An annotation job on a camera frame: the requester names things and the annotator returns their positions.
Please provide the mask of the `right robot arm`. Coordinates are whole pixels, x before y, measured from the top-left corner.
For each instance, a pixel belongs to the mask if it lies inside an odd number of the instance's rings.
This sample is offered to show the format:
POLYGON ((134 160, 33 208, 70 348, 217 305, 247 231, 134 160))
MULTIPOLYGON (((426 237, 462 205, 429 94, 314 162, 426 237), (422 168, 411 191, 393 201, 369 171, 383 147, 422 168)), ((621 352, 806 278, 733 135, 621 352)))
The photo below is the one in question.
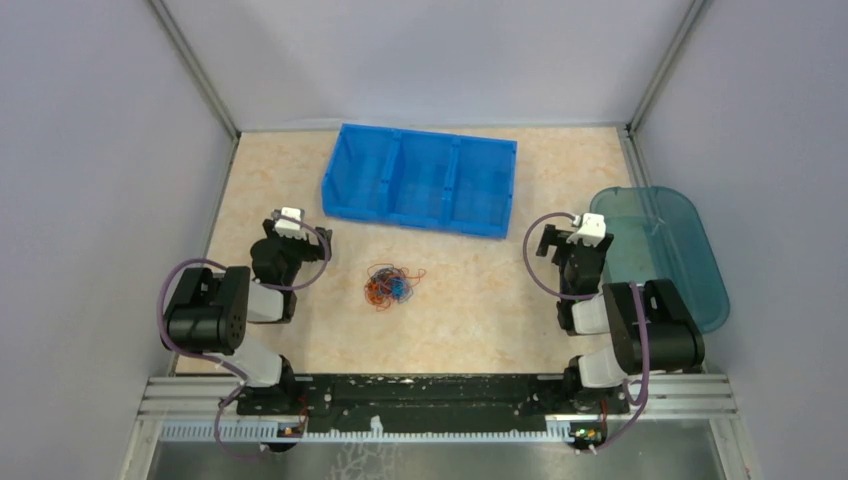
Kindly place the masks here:
POLYGON ((545 225, 536 256, 558 269, 557 321, 571 337, 602 336, 609 345, 573 357, 563 375, 563 398, 590 411, 634 375, 688 371, 705 357, 702 334, 675 283, 667 278, 604 283, 614 237, 545 225))

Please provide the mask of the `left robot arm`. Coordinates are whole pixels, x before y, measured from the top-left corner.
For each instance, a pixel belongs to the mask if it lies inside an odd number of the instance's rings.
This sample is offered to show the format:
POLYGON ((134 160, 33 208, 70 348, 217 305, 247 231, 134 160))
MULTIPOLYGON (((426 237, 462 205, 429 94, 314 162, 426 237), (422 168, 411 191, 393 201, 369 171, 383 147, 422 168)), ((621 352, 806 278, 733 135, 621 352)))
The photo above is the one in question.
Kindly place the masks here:
POLYGON ((186 260, 166 276, 157 298, 157 326, 164 346, 212 362, 239 384, 224 404, 258 414, 292 411, 302 396, 288 359, 247 332, 249 324, 293 319, 296 277, 305 263, 327 268, 331 230, 310 227, 294 214, 263 222, 264 238, 250 249, 248 266, 226 267, 208 259, 186 260))

